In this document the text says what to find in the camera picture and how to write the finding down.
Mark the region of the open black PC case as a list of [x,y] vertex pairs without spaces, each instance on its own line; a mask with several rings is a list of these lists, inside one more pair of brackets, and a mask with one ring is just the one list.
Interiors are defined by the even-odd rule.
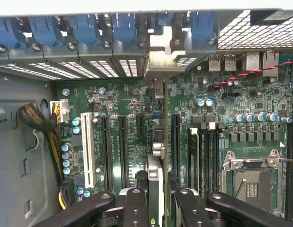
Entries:
[[[192,43],[194,11],[215,13],[213,45]],[[114,38],[116,13],[135,14],[134,43]],[[97,19],[97,46],[79,42],[71,26],[71,16],[87,14]],[[46,16],[56,17],[63,46],[32,35],[28,18]],[[0,0],[0,17],[15,17],[27,42],[22,50],[0,44],[0,227],[34,227],[81,202],[62,192],[60,125],[70,109],[57,96],[59,82],[142,79],[149,86],[150,35],[164,26],[172,27],[171,52],[185,51],[175,59],[184,72],[169,81],[197,66],[241,77],[284,66],[284,56],[293,63],[293,0]]]

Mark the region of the black short expansion slot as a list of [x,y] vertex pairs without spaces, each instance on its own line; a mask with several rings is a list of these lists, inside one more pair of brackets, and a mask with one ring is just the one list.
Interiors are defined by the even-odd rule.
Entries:
[[145,123],[144,123],[144,115],[136,115],[136,135],[137,135],[137,138],[142,138],[144,137],[145,135],[145,132],[144,132],[144,126],[145,126]]

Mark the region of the white expansion slot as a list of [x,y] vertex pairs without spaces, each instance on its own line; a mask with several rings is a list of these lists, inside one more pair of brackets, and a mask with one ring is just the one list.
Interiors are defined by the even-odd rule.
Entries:
[[96,159],[93,135],[93,114],[81,113],[80,117],[85,187],[94,188],[96,182]]

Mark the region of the green motherboard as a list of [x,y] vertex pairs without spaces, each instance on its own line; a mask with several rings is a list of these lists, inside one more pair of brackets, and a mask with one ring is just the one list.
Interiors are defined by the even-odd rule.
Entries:
[[[281,158],[293,159],[293,63],[284,56],[284,66],[263,73],[212,72],[197,66],[168,82],[168,170],[171,160],[171,115],[180,115],[181,185],[205,198],[220,191],[225,151],[248,157],[276,148]],[[57,96],[70,109],[70,121],[60,125],[62,164],[67,179],[62,187],[70,201],[81,201],[105,190],[101,117],[111,126],[113,191],[122,188],[118,117],[128,123],[130,186],[135,174],[147,172],[148,155],[155,142],[163,142],[162,102],[142,79],[64,81]],[[81,137],[81,113],[93,114],[96,182],[85,187]],[[136,115],[144,115],[144,132],[137,138]],[[284,216],[293,222],[293,162],[283,164]]]

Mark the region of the blue card retention clip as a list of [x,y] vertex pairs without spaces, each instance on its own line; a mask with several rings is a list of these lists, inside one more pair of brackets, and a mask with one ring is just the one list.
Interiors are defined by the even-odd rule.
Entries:
[[135,14],[134,13],[116,13],[112,15],[114,38],[123,44],[132,44],[135,42]]
[[190,13],[192,43],[213,45],[217,38],[215,31],[215,13],[211,11],[194,11]]
[[13,50],[26,49],[26,37],[15,17],[0,17],[0,44]]
[[29,17],[32,35],[41,44],[56,48],[63,46],[63,35],[55,16]]
[[94,14],[71,16],[71,26],[76,39],[86,46],[97,46],[101,43],[101,35]]

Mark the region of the black long expansion slot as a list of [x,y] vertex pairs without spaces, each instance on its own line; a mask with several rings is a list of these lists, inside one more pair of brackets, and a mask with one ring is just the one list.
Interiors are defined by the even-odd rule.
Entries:
[[127,188],[130,186],[130,180],[128,164],[128,123],[125,115],[118,117],[118,126],[122,188]]
[[111,126],[108,116],[101,117],[101,135],[103,145],[105,190],[113,191],[113,161],[111,148]]
[[181,143],[180,143],[180,115],[171,115],[171,160],[172,170],[176,172],[178,184],[181,185]]

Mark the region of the CPU socket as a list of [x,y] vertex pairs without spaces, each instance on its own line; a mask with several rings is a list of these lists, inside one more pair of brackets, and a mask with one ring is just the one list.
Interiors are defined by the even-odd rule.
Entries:
[[220,191],[283,217],[283,170],[280,152],[276,148],[250,157],[240,156],[229,149],[222,160]]

